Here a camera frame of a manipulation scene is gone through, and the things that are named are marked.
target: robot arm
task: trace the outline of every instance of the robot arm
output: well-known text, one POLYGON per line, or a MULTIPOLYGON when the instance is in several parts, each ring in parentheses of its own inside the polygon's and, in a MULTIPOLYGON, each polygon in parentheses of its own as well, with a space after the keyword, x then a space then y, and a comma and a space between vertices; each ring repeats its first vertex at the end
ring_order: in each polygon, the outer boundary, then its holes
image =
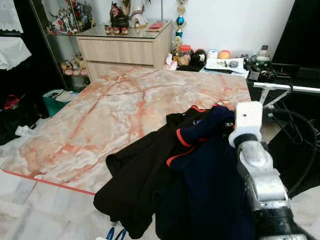
POLYGON ((237 170, 244 181, 260 240, 307 240, 293 219, 286 188, 261 144, 263 106, 241 102, 236 107, 235 129, 229 143, 236 148, 237 170))

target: marble table top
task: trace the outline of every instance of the marble table top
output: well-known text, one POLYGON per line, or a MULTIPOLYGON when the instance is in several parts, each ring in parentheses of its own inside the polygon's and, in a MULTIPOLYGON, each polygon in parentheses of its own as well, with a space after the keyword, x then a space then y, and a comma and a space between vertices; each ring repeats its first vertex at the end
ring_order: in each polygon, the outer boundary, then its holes
POLYGON ((1 165, 9 174, 94 195, 112 178, 107 155, 190 106, 250 101, 240 76, 115 66, 91 83, 1 165))

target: glass top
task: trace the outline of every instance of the glass top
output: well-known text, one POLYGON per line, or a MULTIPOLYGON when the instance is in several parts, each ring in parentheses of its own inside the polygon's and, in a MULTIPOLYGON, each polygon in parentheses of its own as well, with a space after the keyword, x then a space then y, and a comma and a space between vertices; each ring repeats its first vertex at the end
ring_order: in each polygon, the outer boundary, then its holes
POLYGON ((79 36, 86 36, 86 37, 108 37, 108 38, 136 38, 136 39, 155 39, 172 21, 171 20, 163 20, 165 25, 161 31, 150 32, 147 31, 149 27, 156 23, 157 20, 148 19, 148 24, 141 28, 129 28, 128 34, 114 34, 111 31, 111 34, 107 34, 105 30, 105 25, 101 24, 95 26, 87 31, 81 32, 79 36))

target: tiled floor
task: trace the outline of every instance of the tiled floor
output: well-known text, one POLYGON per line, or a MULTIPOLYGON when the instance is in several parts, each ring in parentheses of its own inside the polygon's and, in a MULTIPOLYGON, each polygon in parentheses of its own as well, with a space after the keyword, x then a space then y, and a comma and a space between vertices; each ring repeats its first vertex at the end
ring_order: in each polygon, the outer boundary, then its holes
MULTIPOLYGON (((39 128, 46 121, 38 122, 39 128)), ((269 142, 279 131, 272 122, 262 130, 269 142)), ((0 166, 12 157, 13 150, 27 138, 21 137, 0 146, 0 166)), ((320 214, 308 214, 307 201, 316 203, 320 188, 293 202, 296 219, 313 233, 320 226, 320 214)), ((157 240, 155 221, 141 238, 157 240)), ((111 228, 109 217, 93 206, 93 196, 4 173, 0 170, 0 240, 95 240, 111 228)), ((118 233, 122 227, 116 227, 118 233)))

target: wooden drawer cabinet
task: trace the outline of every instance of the wooden drawer cabinet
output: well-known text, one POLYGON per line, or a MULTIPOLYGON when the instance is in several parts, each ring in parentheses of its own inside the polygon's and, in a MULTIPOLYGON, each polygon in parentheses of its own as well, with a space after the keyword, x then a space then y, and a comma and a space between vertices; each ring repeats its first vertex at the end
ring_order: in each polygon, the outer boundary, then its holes
POLYGON ((91 82, 105 75, 106 68, 114 64, 161 69, 171 52, 172 21, 161 32, 146 32, 147 28, 139 29, 139 33, 129 29, 129 35, 121 36, 107 35, 103 26, 96 26, 77 36, 91 82))

